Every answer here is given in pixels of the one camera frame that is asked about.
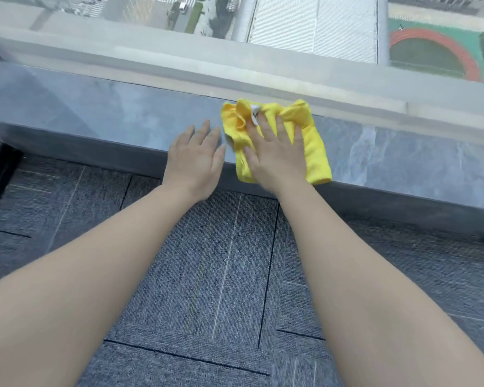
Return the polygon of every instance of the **white corrugated roof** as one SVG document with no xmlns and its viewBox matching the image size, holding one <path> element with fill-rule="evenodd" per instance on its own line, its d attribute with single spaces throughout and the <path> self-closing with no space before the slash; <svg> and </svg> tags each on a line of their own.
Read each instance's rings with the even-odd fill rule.
<svg viewBox="0 0 484 387">
<path fill-rule="evenodd" d="M 377 0 L 258 0 L 249 42 L 377 62 Z"/>
</svg>

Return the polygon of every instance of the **yellow towel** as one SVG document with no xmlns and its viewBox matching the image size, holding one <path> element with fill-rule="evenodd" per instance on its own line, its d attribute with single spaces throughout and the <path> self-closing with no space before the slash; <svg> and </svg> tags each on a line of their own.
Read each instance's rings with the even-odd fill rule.
<svg viewBox="0 0 484 387">
<path fill-rule="evenodd" d="M 251 118 L 252 112 L 258 109 L 264 113 L 275 135 L 277 135 L 276 115 L 280 115 L 283 118 L 283 124 L 290 141 L 294 141 L 294 125 L 299 125 L 305 146 L 305 159 L 307 161 L 306 179 L 308 182 L 313 185 L 320 185 L 332 180 L 332 172 L 326 157 L 325 145 L 315 128 L 312 112 L 305 101 L 298 100 L 291 106 L 284 107 L 277 103 L 261 104 L 239 99 L 236 104 L 224 103 L 220 116 L 224 125 L 224 131 L 233 139 L 236 171 L 240 181 L 256 183 L 251 176 L 243 149 L 246 145 L 254 148 L 245 129 L 245 122 Z M 258 133 L 262 135 L 259 126 L 257 126 L 257 129 Z"/>
</svg>

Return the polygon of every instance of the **person's left hand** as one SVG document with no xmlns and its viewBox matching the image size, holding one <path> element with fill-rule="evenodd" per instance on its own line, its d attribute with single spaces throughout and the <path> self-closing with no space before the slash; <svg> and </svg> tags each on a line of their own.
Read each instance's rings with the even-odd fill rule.
<svg viewBox="0 0 484 387">
<path fill-rule="evenodd" d="M 194 133 L 190 126 L 169 148 L 164 185 L 190 192 L 194 201 L 206 200 L 219 183 L 226 146 L 217 147 L 220 128 L 210 132 L 210 122 Z"/>
</svg>

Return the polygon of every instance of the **gray marble surface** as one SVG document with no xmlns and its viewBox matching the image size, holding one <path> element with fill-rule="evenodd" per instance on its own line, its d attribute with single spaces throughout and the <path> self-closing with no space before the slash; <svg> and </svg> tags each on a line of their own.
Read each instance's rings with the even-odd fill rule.
<svg viewBox="0 0 484 387">
<path fill-rule="evenodd" d="M 220 126 L 224 102 L 0 63 L 0 123 L 69 137 L 165 152 L 192 123 L 210 119 Z M 335 182 L 484 209 L 484 146 L 320 116 L 315 121 Z M 0 126 L 1 141 L 11 143 L 12 133 Z M 234 159 L 228 149 L 226 163 Z"/>
</svg>

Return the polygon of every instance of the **forearm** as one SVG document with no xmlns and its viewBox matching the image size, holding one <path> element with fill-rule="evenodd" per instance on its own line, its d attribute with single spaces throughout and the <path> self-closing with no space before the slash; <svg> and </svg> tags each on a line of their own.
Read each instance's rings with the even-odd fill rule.
<svg viewBox="0 0 484 387">
<path fill-rule="evenodd" d="M 0 385 L 73 385 L 193 203 L 160 186 L 0 280 Z"/>
<path fill-rule="evenodd" d="M 279 195 L 348 387 L 484 385 L 484 355 L 306 184 Z"/>
</svg>

